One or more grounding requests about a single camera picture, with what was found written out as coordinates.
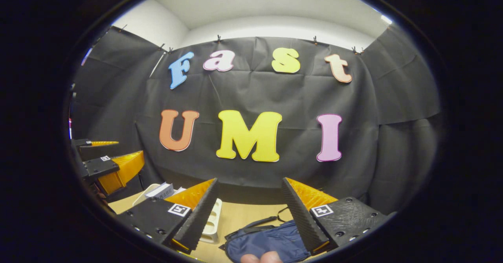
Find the black fabric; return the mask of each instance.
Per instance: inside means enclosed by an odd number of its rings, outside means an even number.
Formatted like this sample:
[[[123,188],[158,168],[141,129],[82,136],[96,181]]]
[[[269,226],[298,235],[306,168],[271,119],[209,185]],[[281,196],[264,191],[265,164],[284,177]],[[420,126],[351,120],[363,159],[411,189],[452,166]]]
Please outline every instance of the black fabric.
[[[273,70],[272,52],[281,47],[299,53],[297,73]],[[235,52],[232,70],[203,70],[203,63],[216,50]],[[168,66],[190,51],[195,55],[184,73],[187,80],[171,90]],[[334,79],[324,60],[334,53],[348,63],[349,84]],[[145,187],[168,181],[187,188],[218,177],[219,198],[224,201],[280,204],[284,203],[281,179],[290,177],[334,197],[360,197],[390,213],[413,195],[415,189],[409,185],[420,184],[430,170],[435,134],[417,132],[424,143],[402,146],[409,149],[399,154],[392,150],[393,145],[415,142],[410,131],[392,131],[395,125],[415,125],[440,112],[433,76],[413,43],[394,26],[362,55],[323,43],[269,37],[188,46],[159,61],[161,55],[157,46],[113,28],[99,41],[75,80],[75,137],[118,140],[127,151],[144,150]],[[182,152],[167,150],[159,142],[160,113],[165,109],[179,113],[172,128],[175,140],[182,134],[182,112],[200,113],[191,144]],[[279,161],[217,157],[222,134],[218,113],[222,110],[239,111],[248,128],[264,111],[281,114],[276,144]],[[338,141],[342,158],[338,161],[316,160],[321,149],[316,117],[321,114],[338,114],[343,119]],[[426,157],[414,163],[420,156]],[[395,182],[382,184],[389,179]]]

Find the white ceiling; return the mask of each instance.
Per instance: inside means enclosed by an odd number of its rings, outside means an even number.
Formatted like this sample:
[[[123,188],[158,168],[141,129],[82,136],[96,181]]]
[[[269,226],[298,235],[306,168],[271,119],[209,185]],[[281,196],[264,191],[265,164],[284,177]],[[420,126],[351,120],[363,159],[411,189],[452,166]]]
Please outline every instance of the white ceiling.
[[[189,29],[248,16],[297,16],[337,23],[374,38],[386,28],[381,14],[360,0],[156,0]]]

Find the table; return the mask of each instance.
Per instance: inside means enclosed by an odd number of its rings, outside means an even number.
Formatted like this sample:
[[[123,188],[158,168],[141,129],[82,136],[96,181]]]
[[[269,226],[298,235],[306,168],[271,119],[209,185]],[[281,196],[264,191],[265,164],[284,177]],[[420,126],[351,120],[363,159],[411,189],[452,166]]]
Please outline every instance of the table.
[[[122,200],[111,202],[108,205],[115,211],[115,213],[123,213],[133,206],[133,202],[140,195],[141,192],[130,197],[126,197]],[[222,211],[220,214],[217,229],[219,242],[207,243],[199,241],[196,250],[192,251],[190,255],[198,258],[199,260],[206,261],[207,263],[232,263],[232,261],[225,255],[225,251],[218,248],[220,245],[223,245],[225,243],[224,236],[237,231],[238,229],[241,229],[251,222],[262,220],[271,216],[276,216],[278,211],[285,207],[287,207],[286,204],[253,205],[222,202]],[[293,219],[288,209],[284,210],[280,214],[280,217],[285,221]],[[279,220],[274,220],[262,225],[278,226],[281,224],[282,222],[280,222]],[[305,261],[309,261],[311,258],[314,258],[316,256],[311,256]]]

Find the white organizer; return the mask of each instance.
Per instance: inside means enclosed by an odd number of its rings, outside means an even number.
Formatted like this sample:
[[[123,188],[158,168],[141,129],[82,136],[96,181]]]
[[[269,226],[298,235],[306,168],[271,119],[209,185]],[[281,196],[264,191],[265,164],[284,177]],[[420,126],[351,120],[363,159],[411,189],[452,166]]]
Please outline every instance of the white organizer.
[[[201,235],[201,241],[209,243],[218,243],[218,221],[220,219],[220,213],[222,211],[222,201],[217,198],[215,205],[211,210],[210,216],[208,217],[208,222],[203,229],[203,234]]]
[[[153,191],[158,188],[160,184],[151,184],[145,191],[133,202],[133,206],[140,204],[145,201],[145,194]],[[178,193],[184,191],[185,189],[175,189],[174,193]],[[206,222],[206,226],[203,229],[203,234],[201,235],[201,241],[209,242],[209,243],[218,243],[218,221],[220,219],[220,213],[222,211],[222,201],[217,198],[215,201],[215,205],[211,210],[210,216],[208,217],[208,222]]]

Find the ceiling light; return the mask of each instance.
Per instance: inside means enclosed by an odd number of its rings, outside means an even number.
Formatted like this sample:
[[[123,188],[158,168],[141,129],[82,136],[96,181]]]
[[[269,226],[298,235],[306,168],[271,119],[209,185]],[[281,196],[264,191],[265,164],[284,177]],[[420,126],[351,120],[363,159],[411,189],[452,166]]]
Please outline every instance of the ceiling light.
[[[382,19],[384,22],[388,23],[388,24],[393,23],[393,21],[391,21],[391,19],[389,19],[389,18],[385,17],[384,15],[381,15],[381,19]]]

